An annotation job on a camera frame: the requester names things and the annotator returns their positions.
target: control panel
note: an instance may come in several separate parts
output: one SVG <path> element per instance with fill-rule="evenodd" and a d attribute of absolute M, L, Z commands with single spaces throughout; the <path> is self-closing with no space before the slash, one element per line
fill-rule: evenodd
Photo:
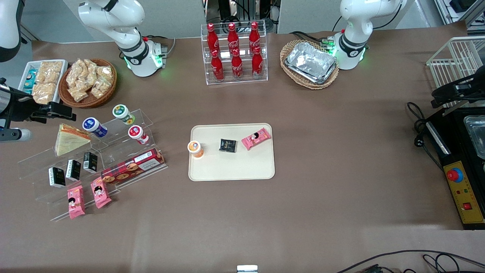
<path fill-rule="evenodd" d="M 475 194 L 473 194 L 473 190 L 470 187 L 461 161 L 446 165 L 443 169 L 445 170 L 454 202 L 458 208 L 461 222 L 464 224 L 484 223 L 482 212 L 475 199 Z"/>

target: red cookie box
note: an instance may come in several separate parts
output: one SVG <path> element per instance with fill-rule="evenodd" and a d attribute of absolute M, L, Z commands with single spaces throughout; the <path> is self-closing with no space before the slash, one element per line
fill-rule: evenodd
<path fill-rule="evenodd" d="M 130 160 L 103 170 L 101 172 L 101 178 L 105 183 L 117 184 L 164 163 L 163 155 L 154 148 Z"/>

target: brown table surface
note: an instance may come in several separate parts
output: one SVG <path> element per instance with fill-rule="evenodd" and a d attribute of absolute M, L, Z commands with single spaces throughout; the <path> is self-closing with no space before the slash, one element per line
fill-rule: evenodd
<path fill-rule="evenodd" d="M 78 121 L 69 123 L 111 120 L 117 103 L 141 108 L 169 168 L 123 189 L 98 214 L 50 222 L 32 186 L 18 180 L 17 161 L 52 147 L 62 120 L 18 124 L 35 135 L 1 145 L 2 271 L 229 273 L 257 264 L 262 273 L 336 272 L 401 249 L 483 262 L 485 231 L 461 230 L 446 180 L 414 147 L 414 117 L 405 110 L 414 101 L 432 113 L 424 63 L 464 35 L 464 24 L 376 31 L 358 67 L 320 91 L 295 84 L 280 67 L 279 51 L 293 35 L 269 35 L 268 82 L 226 86 L 206 85 L 198 38 L 178 40 L 167 68 L 148 78 L 133 75 L 112 42 L 34 43 L 36 60 L 112 62 L 119 75 L 113 99 L 76 109 Z M 188 178 L 192 127 L 253 122 L 273 127 L 274 178 Z M 418 254 L 375 262 L 428 271 Z"/>

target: white tray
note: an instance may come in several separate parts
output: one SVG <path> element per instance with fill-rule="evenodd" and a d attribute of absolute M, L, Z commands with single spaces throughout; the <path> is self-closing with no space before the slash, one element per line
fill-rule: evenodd
<path fill-rule="evenodd" d="M 25 66 L 24 74 L 22 75 L 22 79 L 20 80 L 20 83 L 18 84 L 18 89 L 20 91 L 26 92 L 25 91 L 26 89 L 24 88 L 24 84 L 25 84 L 25 80 L 27 79 L 27 74 L 29 73 L 29 70 L 32 69 L 32 68 L 35 68 L 35 69 L 38 70 L 40 68 L 40 63 L 42 63 L 44 61 L 61 61 L 62 62 L 61 72 L 59 73 L 59 79 L 57 80 L 57 84 L 56 84 L 56 91 L 54 93 L 54 97 L 52 98 L 53 102 L 59 103 L 59 101 L 61 100 L 61 98 L 59 97 L 59 82 L 61 81 L 61 78 L 64 75 L 64 73 L 67 71 L 67 61 L 66 60 L 55 59 L 55 60 L 42 60 L 42 61 L 28 62 L 27 65 Z"/>
<path fill-rule="evenodd" d="M 270 133 L 271 139 L 248 151 L 241 139 L 261 128 Z M 201 158 L 189 155 L 189 178 L 192 181 L 270 179 L 275 175 L 273 137 L 267 123 L 198 125 L 192 128 L 190 140 L 200 142 L 204 155 Z M 220 152 L 221 138 L 237 141 L 236 152 Z"/>

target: red bottle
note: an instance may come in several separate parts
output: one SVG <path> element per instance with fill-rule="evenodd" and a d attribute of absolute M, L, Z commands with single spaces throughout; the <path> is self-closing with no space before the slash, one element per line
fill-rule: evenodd
<path fill-rule="evenodd" d="M 249 34 L 249 54 L 254 54 L 254 48 L 259 47 L 258 22 L 251 23 L 251 33 Z"/>
<path fill-rule="evenodd" d="M 253 78 L 260 79 L 263 76 L 263 57 L 261 57 L 261 48 L 254 48 L 253 55 Z"/>
<path fill-rule="evenodd" d="M 241 57 L 239 57 L 239 48 L 234 49 L 232 51 L 232 74 L 234 75 L 234 79 L 236 81 L 240 81 L 243 78 L 243 61 Z"/>
<path fill-rule="evenodd" d="M 227 42 L 229 43 L 229 53 L 234 56 L 233 53 L 238 52 L 239 56 L 239 37 L 236 33 L 236 25 L 234 23 L 229 23 L 229 34 L 227 35 Z"/>
<path fill-rule="evenodd" d="M 219 55 L 217 51 L 212 51 L 212 61 L 210 64 L 212 65 L 212 72 L 215 76 L 216 82 L 221 82 L 224 80 L 224 71 L 222 70 L 222 61 L 219 59 Z"/>
<path fill-rule="evenodd" d="M 221 50 L 219 49 L 219 38 L 214 32 L 214 24 L 207 24 L 207 31 L 207 45 L 209 46 L 210 53 L 212 54 L 212 52 L 215 51 L 219 54 Z"/>

